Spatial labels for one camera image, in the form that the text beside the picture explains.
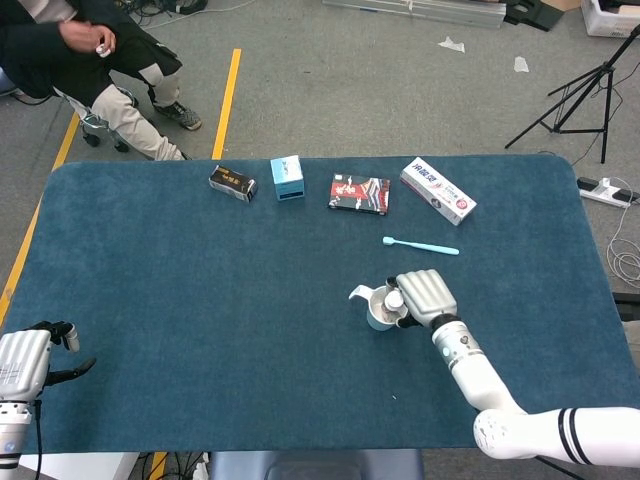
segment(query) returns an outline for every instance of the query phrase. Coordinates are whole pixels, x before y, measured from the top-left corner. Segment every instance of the toothpaste box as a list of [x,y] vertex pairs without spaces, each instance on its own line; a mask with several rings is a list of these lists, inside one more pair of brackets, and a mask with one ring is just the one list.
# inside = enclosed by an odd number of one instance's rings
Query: toothpaste box
[[219,164],[216,165],[209,177],[209,185],[247,203],[251,201],[258,190],[258,184],[254,179]]
[[454,225],[459,225],[476,206],[475,201],[420,157],[402,170],[400,180]]
[[304,197],[304,178],[298,155],[271,160],[278,201]]

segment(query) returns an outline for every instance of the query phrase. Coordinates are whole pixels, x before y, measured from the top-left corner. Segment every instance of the white robotic arm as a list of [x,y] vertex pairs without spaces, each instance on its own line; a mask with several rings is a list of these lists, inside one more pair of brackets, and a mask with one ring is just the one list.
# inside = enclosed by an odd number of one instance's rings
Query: white robotic arm
[[479,411],[473,433],[478,447],[497,459],[551,457],[587,465],[640,468],[640,410],[565,408],[528,415],[513,399],[467,326],[435,270],[387,280],[400,291],[409,315],[402,328],[422,325],[471,406]]
[[91,358],[74,370],[49,371],[51,348],[60,343],[72,352],[80,349],[72,324],[41,322],[0,339],[0,480],[13,478],[34,406],[39,420],[43,388],[78,378],[96,362]]

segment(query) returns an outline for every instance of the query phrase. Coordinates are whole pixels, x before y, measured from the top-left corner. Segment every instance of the tripod stand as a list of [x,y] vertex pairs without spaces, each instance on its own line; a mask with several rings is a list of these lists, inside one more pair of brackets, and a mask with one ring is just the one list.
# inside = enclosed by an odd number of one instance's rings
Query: tripod stand
[[[548,96],[553,95],[554,93],[559,92],[560,90],[564,90],[562,94],[562,99],[556,103],[553,107],[547,110],[544,115],[538,118],[535,122],[529,125],[526,129],[524,129],[517,137],[511,140],[509,143],[505,145],[505,149],[509,148],[511,145],[520,140],[524,135],[526,135],[533,127],[540,124],[544,128],[546,128],[549,132],[554,133],[602,133],[602,156],[600,157],[600,163],[604,163],[605,157],[607,154],[607,136],[609,134],[609,112],[611,110],[611,92],[613,90],[613,71],[615,70],[613,64],[620,58],[620,56],[624,53],[624,51],[629,48],[631,42],[640,35],[640,25],[636,26],[633,31],[629,34],[629,38],[625,40],[625,42],[620,46],[618,51],[613,54],[613,56],[605,63],[600,65],[599,67],[594,68],[593,70],[588,71],[584,75],[580,75],[578,78],[571,80],[569,83],[564,84],[560,88],[556,88],[554,91],[549,92]],[[563,129],[562,126],[566,123],[569,117],[576,111],[576,109],[580,106],[587,95],[591,93],[591,91],[600,85],[600,80],[604,77],[607,77],[607,99],[604,107],[604,125],[602,128],[587,128],[587,129],[579,129],[579,130],[566,130]],[[578,85],[574,90],[569,91],[569,87],[572,85],[582,81],[580,85]],[[567,113],[563,115],[565,103],[569,101],[571,97],[576,95],[579,91],[582,91],[578,99],[571,105]],[[558,114],[556,116],[556,120],[553,124],[553,127],[550,127],[545,123],[545,119],[551,115],[553,112],[558,110]]]

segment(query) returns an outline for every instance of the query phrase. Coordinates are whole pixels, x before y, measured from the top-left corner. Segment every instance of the white container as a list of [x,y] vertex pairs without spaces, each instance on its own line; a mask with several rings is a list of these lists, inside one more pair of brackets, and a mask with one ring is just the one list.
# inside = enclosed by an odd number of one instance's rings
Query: white container
[[420,157],[407,165],[400,180],[454,225],[466,218],[476,202]]
[[582,0],[580,6],[587,33],[591,36],[626,38],[640,23],[640,15],[603,12],[598,0]]
[[358,285],[349,295],[349,300],[353,297],[364,298],[367,301],[367,323],[371,328],[379,332],[395,327],[396,321],[405,317],[409,312],[402,301],[400,292],[392,291],[388,293],[385,285],[375,290],[365,285]]

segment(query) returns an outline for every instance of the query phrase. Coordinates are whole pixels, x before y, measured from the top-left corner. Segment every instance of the blue toothbrush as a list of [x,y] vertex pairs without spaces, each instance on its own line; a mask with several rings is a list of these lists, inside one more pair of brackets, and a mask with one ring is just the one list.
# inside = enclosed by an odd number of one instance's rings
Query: blue toothbrush
[[394,243],[397,243],[399,245],[407,245],[408,247],[417,248],[419,250],[445,253],[447,255],[458,255],[460,253],[460,250],[458,250],[457,248],[441,247],[439,245],[429,245],[427,243],[403,242],[401,240],[396,240],[393,237],[383,237],[382,243],[384,243],[385,245],[393,245]]

